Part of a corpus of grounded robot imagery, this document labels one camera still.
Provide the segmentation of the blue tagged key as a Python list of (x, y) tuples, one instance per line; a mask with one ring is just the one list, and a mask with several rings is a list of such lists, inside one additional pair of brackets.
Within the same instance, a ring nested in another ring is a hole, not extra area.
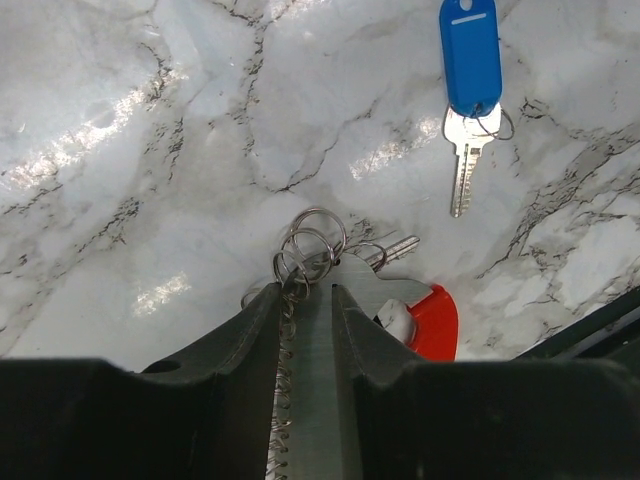
[(472, 176), (484, 147), (500, 138), (503, 90), (496, 4), (444, 1), (439, 27), (448, 108), (443, 134), (457, 157), (451, 215), (471, 204)]

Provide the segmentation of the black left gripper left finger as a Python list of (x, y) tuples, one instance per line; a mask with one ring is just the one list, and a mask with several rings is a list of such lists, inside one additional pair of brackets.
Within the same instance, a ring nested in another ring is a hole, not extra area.
[(261, 479), (281, 288), (134, 373), (97, 358), (1, 364), (5, 479)]

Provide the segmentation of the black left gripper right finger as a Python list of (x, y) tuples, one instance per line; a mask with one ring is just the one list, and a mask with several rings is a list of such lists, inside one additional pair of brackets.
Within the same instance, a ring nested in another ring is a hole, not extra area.
[(635, 479), (639, 379), (606, 359), (435, 363), (332, 290), (347, 479)]

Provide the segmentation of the red handled key organizer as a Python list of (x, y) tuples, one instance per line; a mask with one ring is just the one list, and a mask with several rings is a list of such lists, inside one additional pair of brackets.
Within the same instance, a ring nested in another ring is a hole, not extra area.
[(374, 248), (351, 244), (341, 219), (310, 207), (290, 223), (272, 257), (283, 287), (265, 476), (268, 479), (339, 479), (338, 400), (331, 333), (331, 294), (346, 287), (384, 332), (430, 361), (456, 358), (459, 317), (440, 285), (383, 280), (364, 259)]

